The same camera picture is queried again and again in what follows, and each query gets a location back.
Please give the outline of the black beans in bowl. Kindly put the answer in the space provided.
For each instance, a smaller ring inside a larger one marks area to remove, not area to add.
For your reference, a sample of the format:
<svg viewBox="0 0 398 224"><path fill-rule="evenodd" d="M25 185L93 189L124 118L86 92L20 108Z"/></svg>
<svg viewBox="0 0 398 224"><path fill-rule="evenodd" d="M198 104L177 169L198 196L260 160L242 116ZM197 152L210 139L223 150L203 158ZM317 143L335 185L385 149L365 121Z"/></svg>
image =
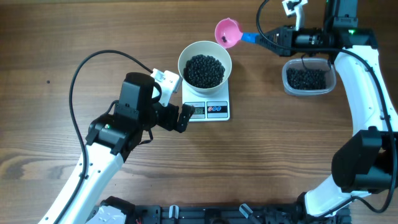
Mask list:
<svg viewBox="0 0 398 224"><path fill-rule="evenodd" d="M225 68L221 62L209 55L195 55L185 64L184 79L194 87L209 89L221 84Z"/></svg>

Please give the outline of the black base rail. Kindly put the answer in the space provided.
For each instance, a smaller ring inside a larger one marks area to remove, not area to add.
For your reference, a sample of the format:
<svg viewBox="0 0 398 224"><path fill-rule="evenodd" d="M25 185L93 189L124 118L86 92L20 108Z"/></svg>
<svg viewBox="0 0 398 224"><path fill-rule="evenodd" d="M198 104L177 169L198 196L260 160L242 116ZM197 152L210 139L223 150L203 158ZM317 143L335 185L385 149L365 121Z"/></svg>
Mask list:
<svg viewBox="0 0 398 224"><path fill-rule="evenodd" d="M171 205L134 205L117 197L108 197L95 206L87 223L130 224L244 224L244 223L352 223L348 207L336 215L324 218L305 217L297 203L274 204L250 207L242 204L235 207L179 207Z"/></svg>

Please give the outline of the white bowl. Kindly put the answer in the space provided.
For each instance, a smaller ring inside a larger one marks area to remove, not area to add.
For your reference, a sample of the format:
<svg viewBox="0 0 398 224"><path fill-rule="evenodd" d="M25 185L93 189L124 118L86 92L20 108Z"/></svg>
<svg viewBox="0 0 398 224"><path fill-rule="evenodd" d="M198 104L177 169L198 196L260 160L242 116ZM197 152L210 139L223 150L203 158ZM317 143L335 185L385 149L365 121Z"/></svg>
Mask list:
<svg viewBox="0 0 398 224"><path fill-rule="evenodd" d="M190 60L193 56L200 54L213 56L215 59L219 60L224 66L224 78L221 84L219 84L218 86L209 89L197 88L189 84L184 79L183 69L185 68L186 62ZM227 50L224 49L221 45L217 44L216 42L202 40L190 44L182 51L178 59L178 71L180 73L180 76L183 78L183 82L186 82L190 88L199 93L210 94L219 90L222 84L228 83L228 79L232 71L232 59Z"/></svg>

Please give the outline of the black beans in container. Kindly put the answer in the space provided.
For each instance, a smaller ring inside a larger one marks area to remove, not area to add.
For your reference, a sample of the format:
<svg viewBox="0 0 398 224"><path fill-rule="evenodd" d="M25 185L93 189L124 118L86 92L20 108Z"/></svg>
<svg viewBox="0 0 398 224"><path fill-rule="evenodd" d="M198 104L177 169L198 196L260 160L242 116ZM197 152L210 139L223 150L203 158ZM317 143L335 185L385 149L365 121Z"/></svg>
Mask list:
<svg viewBox="0 0 398 224"><path fill-rule="evenodd" d="M287 69L288 84L297 90L322 90L326 88L325 71L295 68Z"/></svg>

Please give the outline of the white digital kitchen scale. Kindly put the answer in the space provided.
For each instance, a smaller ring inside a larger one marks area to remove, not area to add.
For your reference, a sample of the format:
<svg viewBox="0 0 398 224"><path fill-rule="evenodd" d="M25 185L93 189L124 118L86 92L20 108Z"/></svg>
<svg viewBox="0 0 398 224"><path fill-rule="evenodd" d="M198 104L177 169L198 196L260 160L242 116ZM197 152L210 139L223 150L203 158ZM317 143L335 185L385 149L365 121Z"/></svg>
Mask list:
<svg viewBox="0 0 398 224"><path fill-rule="evenodd" d="M229 86L221 85L220 89L210 93L199 93L182 83L182 103L193 106L194 114L189 122L227 121L230 119Z"/></svg>

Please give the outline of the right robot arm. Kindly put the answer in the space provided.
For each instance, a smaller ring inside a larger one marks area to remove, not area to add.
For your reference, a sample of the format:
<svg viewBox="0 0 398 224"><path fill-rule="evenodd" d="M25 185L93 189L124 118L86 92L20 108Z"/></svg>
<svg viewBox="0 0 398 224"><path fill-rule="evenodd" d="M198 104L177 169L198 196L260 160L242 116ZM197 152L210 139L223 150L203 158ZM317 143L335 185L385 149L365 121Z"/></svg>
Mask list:
<svg viewBox="0 0 398 224"><path fill-rule="evenodd" d="M257 41L282 57L328 54L343 82L353 122L352 138L333 156L331 176L300 196L307 223L333 217L350 203L385 192L384 212L397 188L397 113L379 68L376 36L358 27L356 1L327 1L323 27L303 26L303 1L284 1L294 26L260 32Z"/></svg>

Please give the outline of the pink scoop with blue handle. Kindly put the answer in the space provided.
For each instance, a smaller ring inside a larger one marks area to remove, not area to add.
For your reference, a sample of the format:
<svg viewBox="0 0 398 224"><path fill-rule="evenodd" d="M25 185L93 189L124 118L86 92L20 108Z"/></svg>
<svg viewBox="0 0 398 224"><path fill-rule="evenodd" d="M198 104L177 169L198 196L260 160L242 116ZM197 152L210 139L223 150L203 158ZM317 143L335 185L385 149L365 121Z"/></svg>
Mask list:
<svg viewBox="0 0 398 224"><path fill-rule="evenodd" d="M243 32L239 23L231 18L222 19L215 27L215 40L224 49L234 47L240 41L256 43L258 33Z"/></svg>

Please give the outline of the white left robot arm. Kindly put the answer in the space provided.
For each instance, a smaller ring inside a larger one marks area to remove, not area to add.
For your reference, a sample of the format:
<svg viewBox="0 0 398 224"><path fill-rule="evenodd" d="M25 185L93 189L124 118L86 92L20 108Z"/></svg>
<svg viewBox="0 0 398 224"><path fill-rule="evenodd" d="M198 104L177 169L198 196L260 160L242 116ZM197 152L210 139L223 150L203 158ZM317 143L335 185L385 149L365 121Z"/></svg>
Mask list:
<svg viewBox="0 0 398 224"><path fill-rule="evenodd" d="M126 75L119 99L111 104L113 114L102 114L90 124L85 154L41 223L85 223L108 182L143 143L144 131L154 126L186 130L194 108L169 102L181 82L181 76L170 71Z"/></svg>

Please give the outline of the clear plastic bean container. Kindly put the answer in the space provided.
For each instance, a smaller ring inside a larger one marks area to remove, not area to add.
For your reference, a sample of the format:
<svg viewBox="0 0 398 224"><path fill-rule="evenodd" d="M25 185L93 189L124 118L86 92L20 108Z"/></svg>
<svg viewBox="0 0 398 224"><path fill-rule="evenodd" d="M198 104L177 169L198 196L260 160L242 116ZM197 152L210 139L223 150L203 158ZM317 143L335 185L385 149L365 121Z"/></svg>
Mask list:
<svg viewBox="0 0 398 224"><path fill-rule="evenodd" d="M322 90L297 90L293 89L287 81L287 69L295 68L298 70L314 69L325 71L326 88ZM336 86L336 74L334 66L324 58L296 58L289 60L282 69L282 82L284 90L289 95L294 96L315 96L331 92Z"/></svg>

